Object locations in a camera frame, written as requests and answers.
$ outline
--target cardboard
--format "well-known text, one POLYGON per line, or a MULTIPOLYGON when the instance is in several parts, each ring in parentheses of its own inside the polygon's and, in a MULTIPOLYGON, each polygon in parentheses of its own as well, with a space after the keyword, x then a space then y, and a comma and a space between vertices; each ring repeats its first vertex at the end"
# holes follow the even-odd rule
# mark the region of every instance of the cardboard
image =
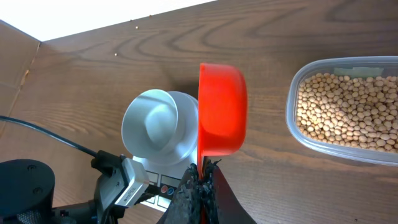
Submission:
MULTIPOLYGON (((0 20, 0 115, 8 116, 40 42, 0 20)), ((0 136, 4 123, 0 123, 0 136)))

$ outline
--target wooden table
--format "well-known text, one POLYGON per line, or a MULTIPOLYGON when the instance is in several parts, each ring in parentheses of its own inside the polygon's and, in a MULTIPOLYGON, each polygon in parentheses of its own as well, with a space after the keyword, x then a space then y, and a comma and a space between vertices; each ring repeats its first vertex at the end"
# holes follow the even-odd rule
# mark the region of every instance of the wooden table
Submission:
MULTIPOLYGON (((141 92, 197 94, 200 62, 238 67, 248 133, 221 170, 258 223, 397 223, 398 168, 307 149, 289 133, 285 102, 302 66, 333 57, 398 54, 398 4, 382 0, 219 0, 41 44, 11 116, 94 150, 128 154, 121 121, 141 92)), ((0 161, 47 163, 54 205, 93 197, 90 156, 7 124, 0 161)), ((121 223, 155 223, 138 205, 121 223)))

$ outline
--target screw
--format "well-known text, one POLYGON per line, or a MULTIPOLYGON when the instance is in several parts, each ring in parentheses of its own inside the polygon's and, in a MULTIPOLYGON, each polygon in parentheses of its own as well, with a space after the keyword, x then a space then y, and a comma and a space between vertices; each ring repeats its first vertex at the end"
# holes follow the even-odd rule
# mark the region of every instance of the screw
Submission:
POLYGON ((40 187, 36 187, 35 189, 33 189, 33 194, 41 194, 43 192, 43 189, 41 189, 40 187))
POLYGON ((34 170, 34 169, 36 169, 36 166, 35 166, 35 165, 29 165, 29 166, 27 166, 27 170, 34 170))

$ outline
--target cable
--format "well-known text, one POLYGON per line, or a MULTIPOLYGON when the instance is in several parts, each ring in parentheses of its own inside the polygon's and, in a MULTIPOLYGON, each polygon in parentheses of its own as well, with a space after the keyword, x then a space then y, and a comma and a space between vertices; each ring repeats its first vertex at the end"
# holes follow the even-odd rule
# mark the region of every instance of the cable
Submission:
POLYGON ((50 137, 53 137, 56 140, 58 140, 60 142, 63 142, 63 143, 65 143, 65 144, 67 144, 67 145, 69 145, 71 147, 74 147, 75 149, 78 149, 78 150, 80 150, 82 152, 85 152, 85 153, 87 153, 87 154, 89 154, 91 156, 95 157, 97 155, 97 153, 95 151, 92 151, 91 149, 88 149, 88 148, 86 148, 84 146, 81 146, 81 145, 79 145, 77 143, 74 143, 71 140, 67 140, 66 138, 63 138, 63 137, 59 136, 58 134, 55 134, 55 133, 53 133, 53 132, 51 132, 51 131, 49 131, 47 129, 44 129, 44 128, 40 127, 40 126, 37 126, 36 124, 32 124, 32 123, 29 123, 29 122, 26 122, 26 121, 22 121, 22 120, 15 119, 15 118, 10 118, 10 117, 7 117, 7 116, 1 116, 1 115, 0 115, 0 121, 6 121, 6 122, 14 123, 14 124, 19 124, 19 125, 22 125, 22 126, 25 126, 25 127, 28 127, 28 128, 32 128, 33 130, 39 131, 39 132, 41 132, 43 134, 46 134, 46 135, 48 135, 50 137))

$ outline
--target clear plastic container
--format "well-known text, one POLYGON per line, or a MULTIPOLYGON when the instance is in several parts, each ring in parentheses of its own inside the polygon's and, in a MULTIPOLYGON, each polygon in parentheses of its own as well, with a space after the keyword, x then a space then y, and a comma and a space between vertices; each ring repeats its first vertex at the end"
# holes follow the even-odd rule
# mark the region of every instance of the clear plastic container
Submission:
POLYGON ((301 68, 292 80, 286 105, 286 123, 292 135, 304 146, 326 154, 390 166, 398 166, 398 154, 340 146, 312 140, 302 134, 296 125, 299 85, 317 73, 349 75, 351 78, 398 76, 398 57, 351 57, 318 60, 301 68))

